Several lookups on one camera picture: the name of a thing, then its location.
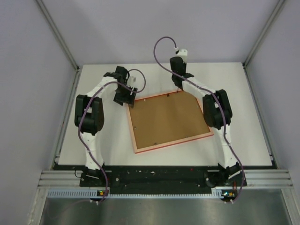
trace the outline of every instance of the gray floor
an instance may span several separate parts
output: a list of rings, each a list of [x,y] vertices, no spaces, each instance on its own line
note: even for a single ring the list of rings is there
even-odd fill
[[[243,190],[234,204],[218,199],[107,199],[101,205],[48,199],[41,225],[289,225],[280,190]]]

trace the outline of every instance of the gray wall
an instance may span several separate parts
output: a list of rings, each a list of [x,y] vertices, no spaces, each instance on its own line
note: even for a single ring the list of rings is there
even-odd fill
[[[74,71],[33,0],[0,3],[0,224],[22,225]]]
[[[288,0],[249,66],[279,165],[300,196],[300,1]]]
[[[78,64],[154,62],[175,38],[189,62],[244,61],[278,0],[44,0]],[[171,42],[157,53],[172,55]]]

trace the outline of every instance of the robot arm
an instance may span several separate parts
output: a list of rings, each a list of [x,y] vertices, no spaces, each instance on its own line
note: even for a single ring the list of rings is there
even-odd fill
[[[188,51],[186,49],[176,49],[176,56],[170,59],[171,70],[186,78],[186,80],[175,75],[172,75],[172,80],[178,88],[189,92],[202,101],[205,122],[212,128],[217,142],[217,157],[220,168],[219,177],[211,180],[209,176],[206,177],[207,184],[214,187],[219,181],[221,183],[228,183],[230,182],[229,180],[240,174],[240,165],[229,146],[231,145],[230,123],[233,114],[225,90],[216,91],[208,88],[205,84],[194,78],[192,74],[186,73],[187,55]],[[214,93],[224,112],[226,120],[226,138],[229,144],[224,139],[224,124],[219,106],[208,91]]]
[[[135,77],[130,76],[124,67],[117,67],[114,73],[106,73],[101,82],[93,90],[88,92],[86,95],[78,95],[76,97],[75,125],[78,127],[88,102],[96,94],[96,92],[102,88],[102,90],[93,99],[81,126],[82,139],[89,148],[89,150],[86,149],[86,167],[90,170],[98,170],[99,167],[92,160],[89,152],[101,166],[104,164],[100,146],[96,141],[98,131],[100,131],[104,125],[102,100],[106,99],[114,92],[116,92],[114,102],[120,105],[127,103],[133,106],[135,100],[136,93],[125,89],[121,85],[117,84],[117,82],[124,84],[134,92],[137,91],[137,88],[133,88]]]

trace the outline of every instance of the cork board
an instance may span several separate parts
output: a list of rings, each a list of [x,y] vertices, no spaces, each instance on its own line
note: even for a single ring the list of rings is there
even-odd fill
[[[201,104],[184,91],[138,99],[127,116],[135,153],[213,135]]]

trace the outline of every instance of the white wall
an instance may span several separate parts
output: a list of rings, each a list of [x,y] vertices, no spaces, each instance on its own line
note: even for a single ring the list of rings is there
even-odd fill
[[[0,224],[22,225],[74,71],[33,0],[0,3]]]
[[[249,66],[279,165],[300,196],[300,1],[289,0]]]
[[[278,0],[44,0],[78,64],[154,62],[172,36],[190,62],[246,59]],[[162,43],[162,62],[172,56]]]

